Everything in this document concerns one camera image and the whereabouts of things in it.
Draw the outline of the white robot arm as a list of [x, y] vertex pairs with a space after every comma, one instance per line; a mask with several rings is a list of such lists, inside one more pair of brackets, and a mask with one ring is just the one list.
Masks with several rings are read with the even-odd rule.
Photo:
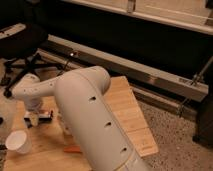
[[42, 82], [24, 76], [13, 88], [12, 96], [23, 101], [54, 97], [93, 171], [149, 171], [104, 99], [109, 87], [107, 70], [93, 66]]

